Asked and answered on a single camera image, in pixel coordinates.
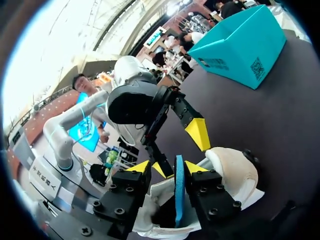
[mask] teal cardboard box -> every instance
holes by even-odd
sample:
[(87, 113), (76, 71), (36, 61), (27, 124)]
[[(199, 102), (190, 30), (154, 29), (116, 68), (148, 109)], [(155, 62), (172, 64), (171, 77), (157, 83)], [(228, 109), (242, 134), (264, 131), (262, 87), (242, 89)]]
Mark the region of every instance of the teal cardboard box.
[(256, 89), (286, 40), (270, 10), (259, 5), (219, 22), (188, 54), (206, 71)]

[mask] dark table surface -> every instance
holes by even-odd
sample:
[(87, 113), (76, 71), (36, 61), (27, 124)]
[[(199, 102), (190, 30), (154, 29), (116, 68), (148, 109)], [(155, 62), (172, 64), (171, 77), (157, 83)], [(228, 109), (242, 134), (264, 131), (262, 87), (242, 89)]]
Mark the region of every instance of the dark table surface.
[[(181, 91), (204, 116), (212, 147), (250, 149), (267, 172), (265, 196), (243, 215), (271, 218), (288, 200), (311, 200), (320, 181), (320, 64), (310, 43), (288, 36), (256, 90), (199, 67)], [(156, 143), (172, 164), (175, 155), (193, 163), (205, 157), (172, 111)], [(140, 151), (139, 161), (146, 159), (147, 152)], [(152, 183), (160, 181), (153, 170)], [(299, 214), (292, 214), (292, 222)]]

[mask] qr code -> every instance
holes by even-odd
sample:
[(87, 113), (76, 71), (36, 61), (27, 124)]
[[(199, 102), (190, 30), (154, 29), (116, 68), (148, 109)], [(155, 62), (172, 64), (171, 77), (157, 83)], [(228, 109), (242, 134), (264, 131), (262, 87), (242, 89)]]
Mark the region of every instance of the qr code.
[(265, 68), (262, 65), (259, 57), (257, 57), (254, 63), (251, 65), (251, 70), (254, 73), (256, 80), (259, 81), (259, 79), (265, 73)]

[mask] ceiling light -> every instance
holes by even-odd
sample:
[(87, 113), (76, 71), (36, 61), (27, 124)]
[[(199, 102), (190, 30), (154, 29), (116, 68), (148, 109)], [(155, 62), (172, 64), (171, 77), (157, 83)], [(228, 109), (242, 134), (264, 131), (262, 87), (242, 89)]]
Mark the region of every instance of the ceiling light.
[(172, 15), (176, 14), (178, 12), (178, 10), (179, 10), (178, 5), (170, 6), (170, 7), (168, 7), (166, 14), (168, 16), (172, 16)]

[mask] blue sponge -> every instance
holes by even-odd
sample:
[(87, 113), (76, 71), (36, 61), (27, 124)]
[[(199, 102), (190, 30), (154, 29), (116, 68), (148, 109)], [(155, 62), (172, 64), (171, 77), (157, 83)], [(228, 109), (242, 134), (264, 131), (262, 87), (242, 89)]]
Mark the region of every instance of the blue sponge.
[(184, 204), (185, 204), (185, 170), (184, 170), (184, 160), (181, 155), (176, 156), (175, 160), (175, 227), (180, 226), (181, 219), (184, 215)]

